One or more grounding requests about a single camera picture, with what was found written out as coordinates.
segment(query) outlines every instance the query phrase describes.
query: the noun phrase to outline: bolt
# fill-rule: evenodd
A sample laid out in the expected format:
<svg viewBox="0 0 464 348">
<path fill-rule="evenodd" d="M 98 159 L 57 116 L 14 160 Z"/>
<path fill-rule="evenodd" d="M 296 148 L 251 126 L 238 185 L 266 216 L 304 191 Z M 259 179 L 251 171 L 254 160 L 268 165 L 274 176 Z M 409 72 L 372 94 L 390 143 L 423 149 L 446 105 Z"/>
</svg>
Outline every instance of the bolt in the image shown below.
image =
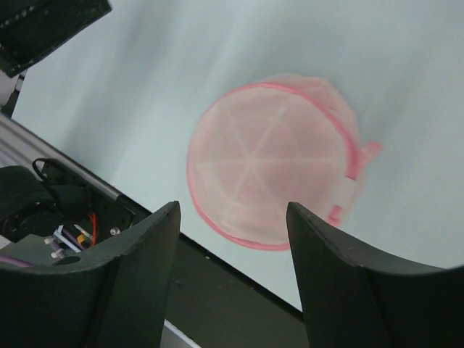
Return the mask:
<svg viewBox="0 0 464 348">
<path fill-rule="evenodd" d="M 109 234 L 111 234 L 112 236 L 116 236 L 119 233 L 121 233 L 121 231 L 117 227 L 113 227 L 111 230 L 109 230 Z"/>
</svg>

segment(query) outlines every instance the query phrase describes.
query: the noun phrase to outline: purple wire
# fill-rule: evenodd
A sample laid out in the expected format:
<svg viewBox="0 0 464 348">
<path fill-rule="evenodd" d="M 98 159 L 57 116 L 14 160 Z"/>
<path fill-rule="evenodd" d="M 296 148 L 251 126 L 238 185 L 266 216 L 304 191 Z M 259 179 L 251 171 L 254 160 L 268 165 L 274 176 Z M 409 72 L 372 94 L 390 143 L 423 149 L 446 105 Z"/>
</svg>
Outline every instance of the purple wire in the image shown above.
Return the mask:
<svg viewBox="0 0 464 348">
<path fill-rule="evenodd" d="M 15 259 L 14 257 L 0 255 L 0 262 L 9 263 L 10 265 L 15 265 L 17 267 L 30 267 L 33 266 L 32 263 L 27 261 L 22 261 Z"/>
<path fill-rule="evenodd" d="M 63 228 L 63 231 L 62 231 L 66 237 L 74 244 L 76 245 L 77 248 L 79 248 L 80 250 L 84 250 L 84 247 L 82 245 L 80 245 L 80 243 L 78 242 L 78 240 L 71 234 L 69 233 L 68 231 L 66 231 L 64 228 Z"/>
</svg>

